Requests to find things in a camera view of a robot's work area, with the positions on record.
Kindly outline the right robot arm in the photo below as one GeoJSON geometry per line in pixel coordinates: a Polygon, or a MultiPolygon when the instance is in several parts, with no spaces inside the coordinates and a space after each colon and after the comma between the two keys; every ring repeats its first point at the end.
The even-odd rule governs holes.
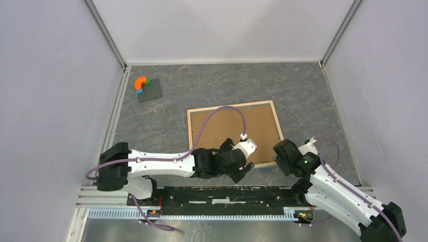
{"type": "Polygon", "coordinates": [[[407,233],[403,211],[364,193],[326,164],[311,138],[297,147],[282,140],[273,147],[275,162],[285,175],[299,180],[292,186],[292,201],[321,208],[351,228],[361,241],[402,241],[407,233]]]}

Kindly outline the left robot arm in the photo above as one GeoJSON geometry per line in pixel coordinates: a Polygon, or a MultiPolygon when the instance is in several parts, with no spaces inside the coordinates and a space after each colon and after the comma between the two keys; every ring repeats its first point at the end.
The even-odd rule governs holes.
{"type": "Polygon", "coordinates": [[[102,192],[125,191],[150,206],[158,201],[153,175],[200,179],[227,175],[237,183],[254,167],[247,159],[256,149],[251,139],[236,145],[227,139],[218,149],[176,154],[132,150],[128,143],[119,142],[100,155],[96,187],[102,192]]]}

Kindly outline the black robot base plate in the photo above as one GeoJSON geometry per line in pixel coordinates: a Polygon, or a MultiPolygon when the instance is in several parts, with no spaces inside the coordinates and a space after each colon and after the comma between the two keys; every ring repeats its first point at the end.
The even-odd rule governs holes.
{"type": "Polygon", "coordinates": [[[302,191],[291,187],[161,187],[148,199],[128,206],[160,207],[162,215],[282,215],[284,208],[312,207],[302,191]]]}

